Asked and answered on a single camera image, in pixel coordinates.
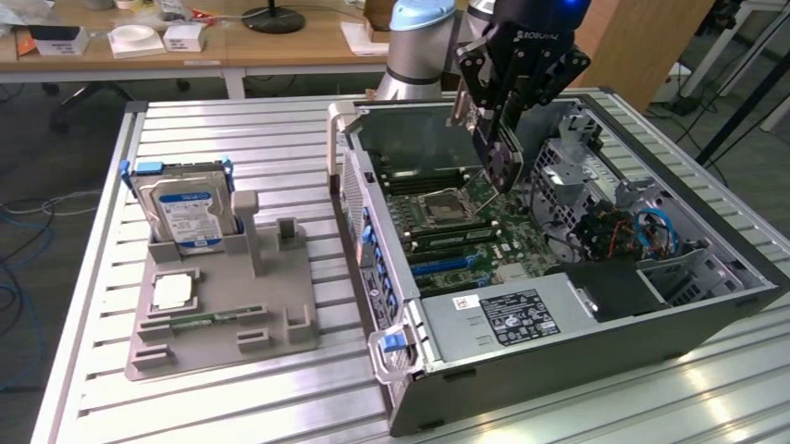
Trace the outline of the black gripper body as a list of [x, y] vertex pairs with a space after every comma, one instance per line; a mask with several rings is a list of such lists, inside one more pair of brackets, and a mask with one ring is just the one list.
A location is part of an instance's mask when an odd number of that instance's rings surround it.
[[483, 32], [493, 68], [507, 68], [517, 43], [537, 42], [537, 48], [549, 49], [557, 44], [568, 49], [589, 5], [589, 0], [496, 1]]

